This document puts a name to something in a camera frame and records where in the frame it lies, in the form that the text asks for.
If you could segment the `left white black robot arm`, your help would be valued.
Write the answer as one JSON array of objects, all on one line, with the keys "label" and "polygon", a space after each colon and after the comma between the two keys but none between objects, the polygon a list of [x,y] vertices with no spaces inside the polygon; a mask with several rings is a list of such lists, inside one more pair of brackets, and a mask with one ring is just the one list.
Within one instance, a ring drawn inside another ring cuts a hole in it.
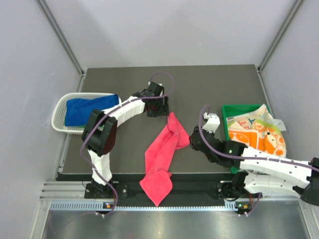
[{"label": "left white black robot arm", "polygon": [[105,110],[91,112],[82,133],[83,146],[92,163],[92,183],[101,197],[113,191],[110,152],[116,142],[117,128],[134,116],[147,113],[148,117],[168,115],[168,96],[162,84],[149,82],[148,88],[132,94],[127,100]]}]

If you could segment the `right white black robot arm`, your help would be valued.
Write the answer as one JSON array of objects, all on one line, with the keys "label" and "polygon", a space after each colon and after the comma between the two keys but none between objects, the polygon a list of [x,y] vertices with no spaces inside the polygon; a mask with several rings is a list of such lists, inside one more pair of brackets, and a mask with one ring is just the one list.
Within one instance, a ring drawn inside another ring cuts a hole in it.
[{"label": "right white black robot arm", "polygon": [[274,193],[297,197],[319,204],[319,160],[298,161],[274,156],[243,143],[215,138],[213,132],[195,126],[190,146],[202,152],[208,161],[226,168],[236,168],[232,189],[236,196],[248,193]]}]

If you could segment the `pink microfiber towel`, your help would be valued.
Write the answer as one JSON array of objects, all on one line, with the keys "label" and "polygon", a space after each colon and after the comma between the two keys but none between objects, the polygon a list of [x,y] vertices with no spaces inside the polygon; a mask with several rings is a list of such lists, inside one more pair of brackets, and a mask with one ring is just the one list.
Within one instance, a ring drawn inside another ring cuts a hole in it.
[{"label": "pink microfiber towel", "polygon": [[[169,167],[176,150],[189,145],[189,135],[171,112],[167,124],[145,152],[145,177],[140,181],[167,182],[171,180]],[[162,201],[154,201],[157,207]]]}]

